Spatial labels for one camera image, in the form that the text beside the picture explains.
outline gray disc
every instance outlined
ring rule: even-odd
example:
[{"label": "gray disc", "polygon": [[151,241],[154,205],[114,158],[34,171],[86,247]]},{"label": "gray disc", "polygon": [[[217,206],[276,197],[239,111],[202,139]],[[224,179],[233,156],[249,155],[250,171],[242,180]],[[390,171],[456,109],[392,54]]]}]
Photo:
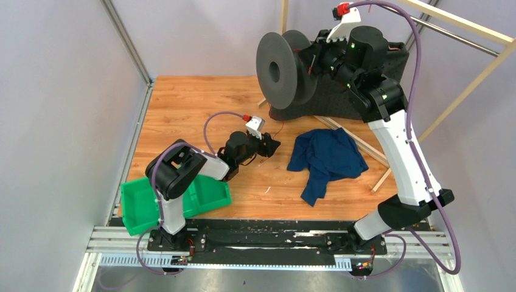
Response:
[{"label": "gray disc", "polygon": [[260,40],[256,52],[256,75],[271,106],[282,110],[296,97],[296,60],[288,42],[280,34],[269,32]]},{"label": "gray disc", "polygon": [[309,66],[301,62],[297,56],[297,51],[306,49],[311,45],[311,42],[298,30],[288,30],[282,36],[288,42],[290,49],[294,52],[296,61],[298,61],[298,88],[292,102],[300,105],[312,98],[317,87],[317,78],[313,75],[308,75]]}]

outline green plastic bin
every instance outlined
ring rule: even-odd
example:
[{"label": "green plastic bin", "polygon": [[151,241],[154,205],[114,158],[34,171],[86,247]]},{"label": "green plastic bin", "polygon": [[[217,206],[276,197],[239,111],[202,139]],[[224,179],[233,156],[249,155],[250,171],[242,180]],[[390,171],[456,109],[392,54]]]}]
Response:
[{"label": "green plastic bin", "polygon": [[[122,221],[130,235],[141,234],[158,224],[159,209],[148,178],[123,183]],[[196,216],[231,204],[228,183],[197,175],[183,194],[183,215]]]}]

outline wooden tabletop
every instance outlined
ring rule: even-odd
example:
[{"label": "wooden tabletop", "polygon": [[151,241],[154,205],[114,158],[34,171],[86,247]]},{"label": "wooden tabletop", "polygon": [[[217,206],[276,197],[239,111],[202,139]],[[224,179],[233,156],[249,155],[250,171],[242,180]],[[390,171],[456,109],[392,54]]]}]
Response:
[{"label": "wooden tabletop", "polygon": [[[147,164],[181,138],[200,149],[208,150],[203,138],[206,119],[218,111],[235,111],[266,120],[262,132],[277,133],[281,141],[269,159],[258,156],[229,182],[232,204],[200,217],[261,218],[305,220],[357,220],[374,210],[378,203],[396,194],[392,175],[376,193],[374,184],[386,167],[362,153],[369,170],[357,179],[330,182],[326,197],[310,207],[300,198],[309,172],[288,172],[287,164],[294,141],[302,133],[326,128],[314,117],[277,122],[268,116],[268,106],[258,108],[263,98],[256,77],[158,77],[145,116],[128,180],[145,176]],[[381,151],[368,126],[361,121],[336,119],[340,124]],[[245,122],[235,116],[213,118],[208,139],[214,149],[225,145],[233,131],[245,131]]]}]

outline red connector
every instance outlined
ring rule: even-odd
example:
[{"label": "red connector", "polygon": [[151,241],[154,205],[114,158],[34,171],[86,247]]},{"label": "red connector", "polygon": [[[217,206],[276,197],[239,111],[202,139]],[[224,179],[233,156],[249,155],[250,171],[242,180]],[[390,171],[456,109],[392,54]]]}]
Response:
[{"label": "red connector", "polygon": [[347,8],[348,5],[349,5],[349,3],[342,3],[339,6],[337,6],[337,15],[343,16],[345,14],[348,14],[349,13],[349,9]]}]

